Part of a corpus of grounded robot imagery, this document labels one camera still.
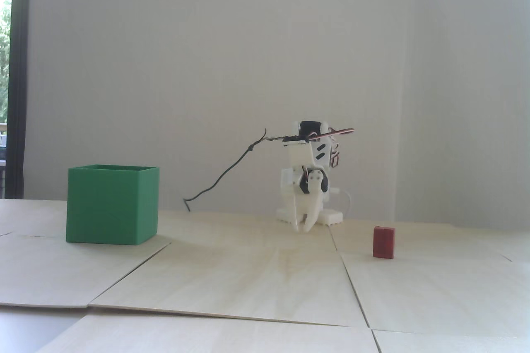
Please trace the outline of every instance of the white robot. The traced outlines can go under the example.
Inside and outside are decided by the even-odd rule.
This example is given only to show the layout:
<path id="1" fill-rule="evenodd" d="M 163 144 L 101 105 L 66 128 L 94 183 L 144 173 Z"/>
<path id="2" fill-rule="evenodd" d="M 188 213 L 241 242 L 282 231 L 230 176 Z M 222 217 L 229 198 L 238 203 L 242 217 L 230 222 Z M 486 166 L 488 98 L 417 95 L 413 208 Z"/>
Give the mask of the white robot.
<path id="1" fill-rule="evenodd" d="M 278 219 L 308 232 L 315 223 L 342 222 L 342 213 L 323 209 L 329 200 L 329 171 L 338 165 L 339 144 L 335 135 L 348 134 L 353 128 L 334 130 L 325 122 L 303 121 L 295 125 L 296 135 L 286 137 L 290 168 L 282 169 L 281 190 L 286 208 L 277 211 Z"/>

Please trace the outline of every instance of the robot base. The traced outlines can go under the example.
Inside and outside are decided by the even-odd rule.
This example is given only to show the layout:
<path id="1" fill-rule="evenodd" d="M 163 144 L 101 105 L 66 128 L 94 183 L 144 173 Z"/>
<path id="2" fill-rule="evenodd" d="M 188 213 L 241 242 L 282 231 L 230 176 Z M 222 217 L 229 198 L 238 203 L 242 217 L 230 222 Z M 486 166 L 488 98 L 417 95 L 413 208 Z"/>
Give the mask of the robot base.
<path id="1" fill-rule="evenodd" d="M 276 218 L 283 222 L 290 223 L 290 221 L 287 219 L 286 209 L 276 210 Z M 322 211 L 318 213 L 316 223 L 327 226 L 334 225 L 335 223 L 342 223 L 342 213 L 335 211 L 334 209 L 322 209 Z"/>

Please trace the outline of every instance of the wooden board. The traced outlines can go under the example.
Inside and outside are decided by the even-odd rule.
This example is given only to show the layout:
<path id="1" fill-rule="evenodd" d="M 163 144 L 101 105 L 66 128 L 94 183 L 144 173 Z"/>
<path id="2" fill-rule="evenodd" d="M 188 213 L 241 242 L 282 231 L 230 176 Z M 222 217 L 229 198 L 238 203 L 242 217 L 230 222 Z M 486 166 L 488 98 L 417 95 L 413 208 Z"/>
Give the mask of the wooden board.
<path id="1" fill-rule="evenodd" d="M 512 261 L 530 262 L 530 231 L 460 229 Z"/>
<path id="2" fill-rule="evenodd" d="M 336 252 L 174 242 L 91 306 L 365 327 Z"/>
<path id="3" fill-rule="evenodd" d="M 211 247 L 311 248 L 335 251 L 327 226 L 309 233 L 271 216 L 159 211 L 159 234 Z"/>
<path id="4" fill-rule="evenodd" d="M 86 307 L 169 240 L 141 245 L 69 244 L 62 238 L 0 238 L 0 304 Z"/>
<path id="5" fill-rule="evenodd" d="M 369 329 L 169 315 L 87 315 L 39 353 L 377 353 Z"/>
<path id="6" fill-rule="evenodd" d="M 34 353 L 87 313 L 87 309 L 0 307 L 0 352 Z"/>
<path id="7" fill-rule="evenodd" d="M 528 353 L 527 338 L 446 336 L 374 331 L 381 353 Z"/>
<path id="8" fill-rule="evenodd" d="M 0 200 L 0 234 L 64 237 L 66 202 L 49 200 Z"/>
<path id="9" fill-rule="evenodd" d="M 467 336 L 528 335 L 530 264 L 342 256 L 373 329 Z"/>
<path id="10" fill-rule="evenodd" d="M 471 239 L 461 230 L 443 223 L 346 220 L 330 226 L 337 250 L 372 255 L 373 228 L 389 226 L 396 229 L 395 257 L 434 261 L 458 259 L 506 260 L 480 241 Z"/>

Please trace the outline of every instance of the plywood panel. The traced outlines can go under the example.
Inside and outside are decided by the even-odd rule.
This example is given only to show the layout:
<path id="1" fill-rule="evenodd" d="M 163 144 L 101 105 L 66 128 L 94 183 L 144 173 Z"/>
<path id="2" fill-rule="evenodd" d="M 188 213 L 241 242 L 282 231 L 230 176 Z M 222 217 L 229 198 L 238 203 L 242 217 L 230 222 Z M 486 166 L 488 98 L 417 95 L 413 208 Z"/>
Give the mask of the plywood panel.
<path id="1" fill-rule="evenodd" d="M 0 304 L 85 307 L 169 242 L 70 244 L 9 234 L 0 239 Z"/>
<path id="2" fill-rule="evenodd" d="M 91 305 L 365 327 L 336 252 L 172 243 Z"/>
<path id="3" fill-rule="evenodd" d="M 458 259 L 506 260 L 485 244 L 469 238 L 458 228 L 443 223 L 392 222 L 346 220 L 330 227 L 337 250 L 371 255 L 373 228 L 389 226 L 396 229 L 395 256 L 434 261 Z"/>
<path id="4" fill-rule="evenodd" d="M 0 307 L 0 352 L 34 353 L 87 313 L 87 309 Z"/>
<path id="5" fill-rule="evenodd" d="M 460 229 L 512 261 L 530 262 L 530 231 Z"/>
<path id="6" fill-rule="evenodd" d="M 377 353 L 369 329 L 168 315 L 87 315 L 39 353 Z"/>
<path id="7" fill-rule="evenodd" d="M 494 338 L 374 331 L 381 353 L 528 353 L 527 338 Z"/>
<path id="8" fill-rule="evenodd" d="M 309 233 L 297 233 L 272 216 L 160 211 L 159 234 L 211 247 L 305 247 L 335 251 L 326 226 L 315 225 Z"/>
<path id="9" fill-rule="evenodd" d="M 467 336 L 527 336 L 530 264 L 421 262 L 343 253 L 369 326 Z"/>
<path id="10" fill-rule="evenodd" d="M 66 202 L 0 200 L 0 234 L 59 237 L 66 235 Z"/>

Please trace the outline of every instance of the black cable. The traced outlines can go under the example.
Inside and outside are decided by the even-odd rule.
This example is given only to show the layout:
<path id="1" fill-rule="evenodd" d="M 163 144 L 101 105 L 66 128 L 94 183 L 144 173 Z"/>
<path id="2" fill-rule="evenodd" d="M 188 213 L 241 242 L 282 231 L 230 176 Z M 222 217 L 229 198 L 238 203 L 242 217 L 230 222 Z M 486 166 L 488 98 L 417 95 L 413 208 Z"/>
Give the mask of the black cable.
<path id="1" fill-rule="evenodd" d="M 239 162 L 244 158 L 244 156 L 246 156 L 248 154 L 248 152 L 252 152 L 252 149 L 254 149 L 254 146 L 256 146 L 258 143 L 261 143 L 263 142 L 264 140 L 266 140 L 267 138 L 265 138 L 265 135 L 267 135 L 267 129 L 265 129 L 265 133 L 263 134 L 263 136 L 261 138 L 259 138 L 257 141 L 255 141 L 253 144 L 251 144 L 246 150 L 245 152 L 241 155 L 241 157 L 239 157 L 237 159 L 237 161 L 235 163 L 233 163 L 231 166 L 229 166 L 222 174 L 221 176 L 215 181 L 215 183 L 213 185 L 211 185 L 208 189 L 204 189 L 202 192 L 200 192 L 199 194 L 197 194 L 196 196 L 192 197 L 192 198 L 184 198 L 184 204 L 186 205 L 186 208 L 188 209 L 188 212 L 191 212 L 191 209 L 190 209 L 190 206 L 188 205 L 188 202 L 191 202 L 193 200 L 195 200 L 197 197 L 199 197 L 201 194 L 203 193 L 206 193 L 208 192 L 209 190 L 212 190 L 214 187 L 216 187 L 216 185 L 219 183 L 219 181 L 222 179 L 223 176 L 225 176 L 233 167 L 235 167 L 237 164 L 239 164 Z"/>
<path id="2" fill-rule="evenodd" d="M 333 134 L 348 134 L 350 132 L 353 132 L 353 128 L 350 128 L 350 129 L 347 129 L 347 130 L 339 130 L 339 131 L 333 130 Z M 206 193 L 206 192 L 212 190 L 214 187 L 216 187 L 217 184 L 219 183 L 219 181 L 223 178 L 223 176 L 225 176 L 233 167 L 235 167 L 237 164 L 239 164 L 239 162 L 244 158 L 244 156 L 246 156 L 248 154 L 248 152 L 252 152 L 252 149 L 254 149 L 254 146 L 256 146 L 258 143 L 261 143 L 263 141 L 278 141 L 280 139 L 282 139 L 284 142 L 285 141 L 299 141 L 299 140 L 304 140 L 306 142 L 309 142 L 311 139 L 319 139 L 320 137 L 328 136 L 329 134 L 330 133 L 325 133 L 325 134 L 313 136 L 311 138 L 309 136 L 302 137 L 302 136 L 299 136 L 299 135 L 286 135 L 286 136 L 266 137 L 265 138 L 265 135 L 267 135 L 267 129 L 265 129 L 265 133 L 261 136 L 261 138 L 259 138 L 257 141 L 252 143 L 245 150 L 245 152 L 241 155 L 241 157 L 239 157 L 235 163 L 233 163 L 231 166 L 229 166 L 221 174 L 221 176 L 215 181 L 215 183 L 213 185 L 211 185 L 208 189 L 204 189 L 202 192 L 200 192 L 196 196 L 193 196 L 192 198 L 183 198 L 182 200 L 184 200 L 184 205 L 186 205 L 186 208 L 188 209 L 188 212 L 191 212 L 191 209 L 190 209 L 190 206 L 188 205 L 188 202 L 191 202 L 191 201 L 195 200 L 197 197 L 199 197 L 203 193 Z"/>

